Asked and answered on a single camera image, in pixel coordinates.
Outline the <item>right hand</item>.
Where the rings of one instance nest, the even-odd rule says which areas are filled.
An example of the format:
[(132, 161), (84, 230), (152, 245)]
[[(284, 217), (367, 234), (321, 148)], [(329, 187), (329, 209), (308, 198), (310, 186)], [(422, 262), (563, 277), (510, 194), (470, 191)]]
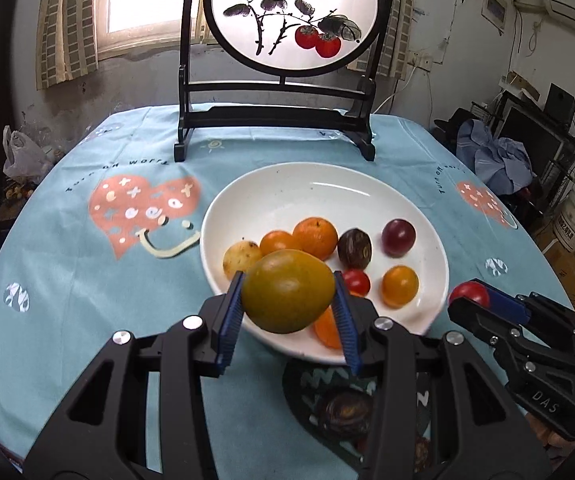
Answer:
[(575, 450), (575, 441), (564, 439), (532, 414), (527, 413), (525, 418), (554, 465), (563, 462)]

